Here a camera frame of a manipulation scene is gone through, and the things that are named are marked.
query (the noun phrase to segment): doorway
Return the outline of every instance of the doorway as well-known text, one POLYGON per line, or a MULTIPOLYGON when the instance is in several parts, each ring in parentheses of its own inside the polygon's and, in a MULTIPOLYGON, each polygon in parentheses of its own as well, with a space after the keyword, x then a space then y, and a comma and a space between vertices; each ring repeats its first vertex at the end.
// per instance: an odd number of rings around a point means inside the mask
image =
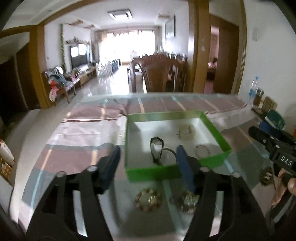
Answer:
POLYGON ((230 94, 237 68, 239 26, 210 15, 211 47, 205 93, 230 94))

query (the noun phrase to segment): picture frame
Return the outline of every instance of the picture frame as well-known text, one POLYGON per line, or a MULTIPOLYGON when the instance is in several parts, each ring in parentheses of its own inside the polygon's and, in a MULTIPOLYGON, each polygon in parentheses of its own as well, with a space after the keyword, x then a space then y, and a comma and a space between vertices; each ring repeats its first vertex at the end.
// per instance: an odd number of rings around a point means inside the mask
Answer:
POLYGON ((165 23, 165 39, 176 36, 176 16, 174 15, 165 23))

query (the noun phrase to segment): shiny floor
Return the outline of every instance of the shiny floor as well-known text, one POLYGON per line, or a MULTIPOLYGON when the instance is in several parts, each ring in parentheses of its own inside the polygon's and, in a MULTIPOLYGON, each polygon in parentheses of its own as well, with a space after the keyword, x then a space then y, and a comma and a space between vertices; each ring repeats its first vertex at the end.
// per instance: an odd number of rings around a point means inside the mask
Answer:
POLYGON ((127 66, 120 66, 114 75, 89 80, 82 89, 77 89, 76 96, 70 91, 70 104, 65 98, 60 99, 56 107, 29 111, 16 124, 6 140, 17 160, 9 178, 10 183, 14 186, 10 205, 10 214, 13 220, 18 221, 19 206, 25 185, 47 139, 78 101, 86 96, 104 94, 129 94, 127 66))

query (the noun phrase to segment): wall decoration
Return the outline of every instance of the wall decoration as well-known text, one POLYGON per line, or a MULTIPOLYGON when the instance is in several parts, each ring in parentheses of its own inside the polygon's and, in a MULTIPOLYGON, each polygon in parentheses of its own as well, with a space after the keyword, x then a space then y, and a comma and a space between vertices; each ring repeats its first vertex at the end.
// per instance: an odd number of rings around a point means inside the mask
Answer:
POLYGON ((78 38, 75 37, 75 36, 74 36, 73 39, 66 40, 65 43, 66 43, 66 44, 85 44, 85 45, 90 45, 90 44, 91 44, 90 41, 81 40, 81 39, 78 39, 78 38))
POLYGON ((65 48, 64 48, 64 32, 63 32, 63 24, 60 24, 60 45, 61 45, 61 57, 62 57, 62 68, 64 73, 67 72, 66 61, 65 61, 65 48))
POLYGON ((174 15, 165 23, 165 39, 176 36, 176 16, 174 15))

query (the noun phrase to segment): green box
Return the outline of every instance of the green box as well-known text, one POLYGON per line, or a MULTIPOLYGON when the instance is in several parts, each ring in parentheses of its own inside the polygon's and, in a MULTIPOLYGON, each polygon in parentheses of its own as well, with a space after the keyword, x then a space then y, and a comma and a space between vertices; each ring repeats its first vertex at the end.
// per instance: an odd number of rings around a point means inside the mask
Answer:
POLYGON ((199 159, 202 166, 207 166, 211 169, 221 166, 226 157, 231 152, 231 148, 220 132, 210 122, 206 115, 202 111, 183 111, 183 112, 153 112, 142 114, 128 114, 126 124, 126 151, 125 151, 125 169, 130 181, 148 181, 148 180, 163 180, 180 178, 181 173, 178 165, 166 165, 166 166, 153 166, 153 167, 140 167, 131 168, 128 166, 128 135, 130 123, 132 122, 147 122, 147 121, 168 121, 168 120, 183 120, 183 119, 197 119, 199 118, 211 135, 214 137, 217 144, 220 146, 222 153, 199 159))

